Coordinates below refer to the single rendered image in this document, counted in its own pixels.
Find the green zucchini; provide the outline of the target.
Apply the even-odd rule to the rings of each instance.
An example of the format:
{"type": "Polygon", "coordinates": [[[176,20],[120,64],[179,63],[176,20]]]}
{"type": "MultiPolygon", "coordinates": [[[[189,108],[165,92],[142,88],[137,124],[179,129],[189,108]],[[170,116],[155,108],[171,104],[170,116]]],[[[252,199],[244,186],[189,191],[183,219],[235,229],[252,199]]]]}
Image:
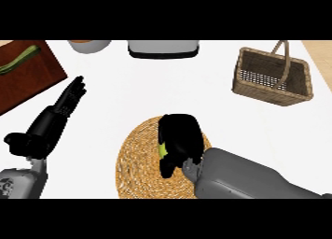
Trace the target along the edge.
{"type": "Polygon", "coordinates": [[[28,61],[42,51],[42,48],[37,45],[28,46],[17,58],[5,65],[0,66],[0,76],[12,72],[18,66],[28,61]]]}

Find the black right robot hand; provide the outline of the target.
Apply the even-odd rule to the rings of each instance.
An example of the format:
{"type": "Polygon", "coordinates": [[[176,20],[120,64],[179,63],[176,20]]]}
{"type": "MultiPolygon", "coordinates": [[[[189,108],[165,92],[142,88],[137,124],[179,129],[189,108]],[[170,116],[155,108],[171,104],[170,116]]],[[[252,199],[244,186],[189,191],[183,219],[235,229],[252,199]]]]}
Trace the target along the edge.
{"type": "Polygon", "coordinates": [[[204,137],[196,118],[189,114],[165,114],[158,121],[158,144],[165,142],[168,154],[160,159],[160,172],[171,178],[176,168],[192,159],[201,163],[204,137]]]}

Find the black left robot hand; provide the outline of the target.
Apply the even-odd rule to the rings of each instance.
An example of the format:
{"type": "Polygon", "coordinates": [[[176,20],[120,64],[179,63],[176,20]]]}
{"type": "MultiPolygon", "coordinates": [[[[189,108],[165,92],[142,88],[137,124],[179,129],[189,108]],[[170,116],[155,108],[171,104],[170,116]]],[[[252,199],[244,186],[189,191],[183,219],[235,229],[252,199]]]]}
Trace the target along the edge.
{"type": "Polygon", "coordinates": [[[5,142],[11,146],[14,155],[31,157],[37,160],[50,155],[61,139],[68,119],[87,92],[83,79],[83,77],[74,79],[56,103],[42,111],[28,131],[25,133],[11,133],[5,137],[5,142]]]}

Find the grey round pot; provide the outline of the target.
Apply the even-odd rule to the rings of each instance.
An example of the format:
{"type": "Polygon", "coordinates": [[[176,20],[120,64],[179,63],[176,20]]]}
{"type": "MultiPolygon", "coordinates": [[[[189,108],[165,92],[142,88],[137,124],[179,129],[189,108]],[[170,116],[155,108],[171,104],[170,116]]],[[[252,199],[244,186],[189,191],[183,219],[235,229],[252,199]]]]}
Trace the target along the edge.
{"type": "Polygon", "coordinates": [[[78,53],[92,54],[102,51],[111,45],[111,40],[70,40],[70,44],[78,53]]]}

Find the round woven straw placemat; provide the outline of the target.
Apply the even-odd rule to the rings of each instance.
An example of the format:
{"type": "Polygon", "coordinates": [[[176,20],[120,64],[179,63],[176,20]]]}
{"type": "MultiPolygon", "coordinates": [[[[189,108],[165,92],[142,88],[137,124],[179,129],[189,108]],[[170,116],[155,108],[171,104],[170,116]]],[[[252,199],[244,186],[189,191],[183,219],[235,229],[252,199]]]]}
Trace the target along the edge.
{"type": "MultiPolygon", "coordinates": [[[[158,121],[148,119],[132,131],[118,152],[115,165],[115,187],[123,199],[195,199],[195,185],[176,168],[173,177],[160,172],[158,121]]],[[[204,137],[204,151],[211,147],[204,137]]]]}

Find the grey and black appliance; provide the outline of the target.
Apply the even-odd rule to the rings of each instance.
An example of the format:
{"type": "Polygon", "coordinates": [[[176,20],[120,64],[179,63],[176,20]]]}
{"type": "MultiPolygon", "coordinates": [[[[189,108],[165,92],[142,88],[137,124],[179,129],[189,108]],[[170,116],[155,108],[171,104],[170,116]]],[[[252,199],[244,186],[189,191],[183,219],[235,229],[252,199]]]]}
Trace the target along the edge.
{"type": "Polygon", "coordinates": [[[140,59],[183,59],[198,55],[198,40],[130,40],[129,52],[140,59]]]}

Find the green pear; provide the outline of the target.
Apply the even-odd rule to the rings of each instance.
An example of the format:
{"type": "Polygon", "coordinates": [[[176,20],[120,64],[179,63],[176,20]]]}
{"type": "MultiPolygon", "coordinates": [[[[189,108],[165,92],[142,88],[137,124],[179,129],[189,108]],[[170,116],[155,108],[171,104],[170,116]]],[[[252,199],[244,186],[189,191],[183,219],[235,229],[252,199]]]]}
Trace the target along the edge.
{"type": "Polygon", "coordinates": [[[165,155],[168,154],[165,142],[161,145],[158,145],[158,154],[161,159],[164,159],[165,155]]]}

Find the dark brown wooden cutting board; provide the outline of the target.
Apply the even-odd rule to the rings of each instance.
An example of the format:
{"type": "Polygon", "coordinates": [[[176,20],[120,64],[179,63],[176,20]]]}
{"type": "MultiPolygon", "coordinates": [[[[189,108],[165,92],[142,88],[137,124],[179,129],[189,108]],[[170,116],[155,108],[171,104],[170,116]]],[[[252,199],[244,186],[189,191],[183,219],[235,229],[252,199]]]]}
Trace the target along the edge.
{"type": "Polygon", "coordinates": [[[0,76],[0,116],[68,78],[45,40],[0,43],[0,66],[11,63],[31,45],[40,47],[40,53],[0,76]]]}

